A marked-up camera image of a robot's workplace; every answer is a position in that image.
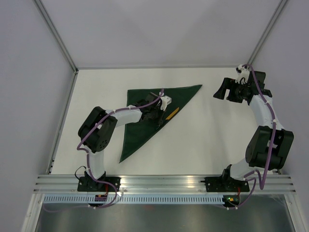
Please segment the dark green cloth napkin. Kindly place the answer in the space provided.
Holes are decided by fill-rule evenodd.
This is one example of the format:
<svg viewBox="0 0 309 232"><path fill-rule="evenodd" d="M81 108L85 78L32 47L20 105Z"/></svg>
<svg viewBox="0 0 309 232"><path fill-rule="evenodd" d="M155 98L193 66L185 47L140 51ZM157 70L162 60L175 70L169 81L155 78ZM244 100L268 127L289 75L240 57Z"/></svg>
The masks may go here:
<svg viewBox="0 0 309 232"><path fill-rule="evenodd" d="M123 162L134 154L138 149L152 139L164 126L166 126L198 93L202 85L190 87L175 87L164 89L164 95L172 98L172 102L167 106L163 116L163 123L156 121L144 121L125 125L122 154L119 162ZM176 108L180 108L178 113L170 120L166 117Z"/></svg>

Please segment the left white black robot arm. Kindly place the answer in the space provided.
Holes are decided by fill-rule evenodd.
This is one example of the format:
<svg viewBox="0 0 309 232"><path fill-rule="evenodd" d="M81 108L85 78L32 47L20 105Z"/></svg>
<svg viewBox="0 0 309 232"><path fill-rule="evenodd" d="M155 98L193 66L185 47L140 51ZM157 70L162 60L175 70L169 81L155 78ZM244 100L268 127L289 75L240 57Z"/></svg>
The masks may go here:
<svg viewBox="0 0 309 232"><path fill-rule="evenodd" d="M161 90L159 95L150 92L146 99L114 110L95 107L78 130L81 141L78 151L86 153L86 173L90 176L88 185L94 191L105 187L104 150L109 144L115 128L130 123L156 121L163 124L163 115L172 98Z"/></svg>

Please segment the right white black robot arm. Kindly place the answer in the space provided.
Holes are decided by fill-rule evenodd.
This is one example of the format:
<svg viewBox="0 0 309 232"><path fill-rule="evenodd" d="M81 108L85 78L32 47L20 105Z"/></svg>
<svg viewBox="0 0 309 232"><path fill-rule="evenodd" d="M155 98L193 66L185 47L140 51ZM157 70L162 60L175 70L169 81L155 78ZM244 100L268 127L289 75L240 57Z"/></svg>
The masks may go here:
<svg viewBox="0 0 309 232"><path fill-rule="evenodd" d="M278 120L272 93L265 88L266 74L249 70L246 65L237 67L236 72L237 79L224 78L214 98L235 103L247 102L254 114L257 129L247 145L245 157L224 170L227 175L221 177L220 184L224 190L231 191L238 181L257 174L259 188L264 189L267 173L284 166L294 134Z"/></svg>

